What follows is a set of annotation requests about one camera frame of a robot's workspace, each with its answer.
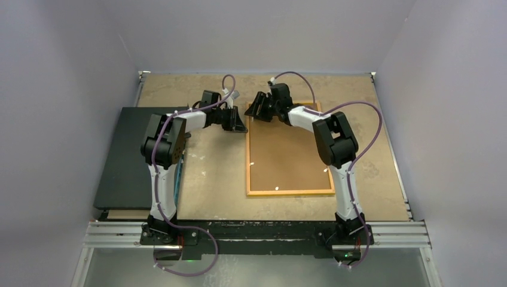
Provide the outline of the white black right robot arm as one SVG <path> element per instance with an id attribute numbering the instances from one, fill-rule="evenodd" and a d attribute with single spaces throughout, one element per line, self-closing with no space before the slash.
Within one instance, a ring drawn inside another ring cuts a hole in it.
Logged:
<path id="1" fill-rule="evenodd" d="M 371 231 L 359 202 L 353 171 L 359 144 L 342 112 L 322 113 L 293 102 L 288 85 L 273 84 L 268 93 L 259 91 L 245 115 L 256 120 L 279 121 L 312 132 L 317 152 L 331 172 L 337 209 L 332 235 L 343 243 L 363 237 L 371 243 Z"/>

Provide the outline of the aluminium profile rail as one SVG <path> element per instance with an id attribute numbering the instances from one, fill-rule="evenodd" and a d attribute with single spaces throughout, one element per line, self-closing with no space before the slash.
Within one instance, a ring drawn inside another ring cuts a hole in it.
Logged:
<path id="1" fill-rule="evenodd" d="M 424 222 L 372 222 L 372 248 L 429 248 L 430 238 Z M 141 248 L 140 222 L 91 222 L 85 248 Z"/>

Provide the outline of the dark blue flat box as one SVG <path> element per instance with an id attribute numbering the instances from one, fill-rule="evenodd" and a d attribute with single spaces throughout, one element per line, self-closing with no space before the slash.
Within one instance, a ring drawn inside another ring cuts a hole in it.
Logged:
<path id="1" fill-rule="evenodd" d="M 152 204 L 148 165 L 140 152 L 152 114 L 187 109 L 123 107 L 116 123 L 105 166 L 93 202 L 99 210 L 149 210 Z"/>

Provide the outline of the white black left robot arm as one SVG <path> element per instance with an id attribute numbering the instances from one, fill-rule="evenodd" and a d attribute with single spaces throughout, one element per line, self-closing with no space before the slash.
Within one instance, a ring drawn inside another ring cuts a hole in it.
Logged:
<path id="1" fill-rule="evenodd" d="M 169 114 L 152 114 L 141 144 L 141 154 L 148 165 L 152 204 L 147 219 L 146 235 L 155 237 L 169 245 L 178 238 L 176 226 L 177 207 L 175 202 L 177 166 L 181 162 L 186 135 L 194 130 L 220 125 L 227 132 L 246 133 L 247 128 L 240 119 L 234 100 L 236 90 L 220 93 L 205 90 L 194 106 Z"/>

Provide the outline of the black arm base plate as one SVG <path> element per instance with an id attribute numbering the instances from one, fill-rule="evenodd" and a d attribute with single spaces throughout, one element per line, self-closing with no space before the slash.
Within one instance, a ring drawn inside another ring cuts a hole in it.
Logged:
<path id="1" fill-rule="evenodd" d="M 356 260 L 374 243 L 370 225 L 352 231 L 336 221 L 178 220 L 173 225 L 149 219 L 141 225 L 140 244 L 202 255 L 308 255 L 317 259 Z"/>

